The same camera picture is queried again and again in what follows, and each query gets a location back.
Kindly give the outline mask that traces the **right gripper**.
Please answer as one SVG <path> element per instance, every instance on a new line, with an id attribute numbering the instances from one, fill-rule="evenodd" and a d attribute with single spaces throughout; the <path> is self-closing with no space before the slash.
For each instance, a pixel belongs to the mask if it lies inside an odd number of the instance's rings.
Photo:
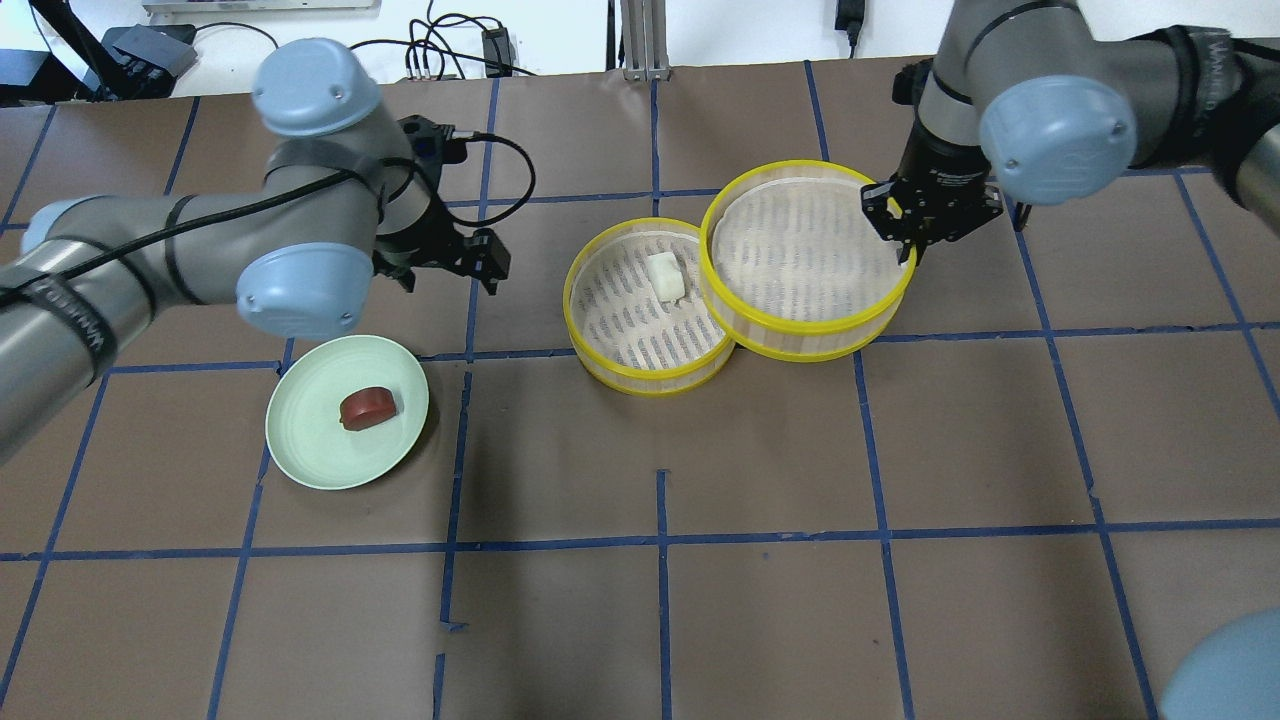
<path id="1" fill-rule="evenodd" d="M 989 172 L 979 147 L 914 129 L 897 170 L 861 188 L 861 210 L 883 241 L 899 242 L 897 264 L 914 266 L 918 251 L 955 242 L 1004 213 Z"/>

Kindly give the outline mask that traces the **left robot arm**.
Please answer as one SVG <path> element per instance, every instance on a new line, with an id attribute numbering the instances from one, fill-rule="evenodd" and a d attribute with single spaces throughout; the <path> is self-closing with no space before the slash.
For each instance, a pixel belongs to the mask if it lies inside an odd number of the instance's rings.
<path id="1" fill-rule="evenodd" d="M 375 277 L 419 268 L 479 282 L 509 274 L 493 220 L 457 217 L 442 168 L 467 143 L 425 117 L 394 119 L 353 51 L 302 38 L 273 51 L 251 99 L 276 140 L 255 193 L 52 202 L 3 268 L 1 451 L 9 460 L 110 370 L 168 309 L 232 305 L 261 332 L 352 333 Z"/>

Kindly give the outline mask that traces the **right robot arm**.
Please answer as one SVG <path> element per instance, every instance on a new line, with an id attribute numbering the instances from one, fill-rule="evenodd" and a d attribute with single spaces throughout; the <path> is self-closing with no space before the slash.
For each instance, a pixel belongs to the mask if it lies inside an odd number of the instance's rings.
<path id="1" fill-rule="evenodd" d="M 916 261 L 1007 202 L 1023 225 L 1128 170 L 1199 164 L 1275 231 L 1277 91 L 1275 38 L 1170 26 L 1100 41 L 1074 1 L 957 1 L 937 54 L 893 82 L 913 126 L 861 210 Z"/>

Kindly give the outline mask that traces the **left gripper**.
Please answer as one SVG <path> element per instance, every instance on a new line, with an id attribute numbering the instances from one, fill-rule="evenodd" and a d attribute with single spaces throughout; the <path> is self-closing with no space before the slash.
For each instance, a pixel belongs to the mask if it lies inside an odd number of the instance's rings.
<path id="1" fill-rule="evenodd" d="M 426 195 L 402 195 L 381 209 L 375 234 L 375 273 L 412 292 L 419 268 L 477 281 L 489 293 L 509 277 L 511 252 L 488 228 L 466 234 L 447 205 Z"/>

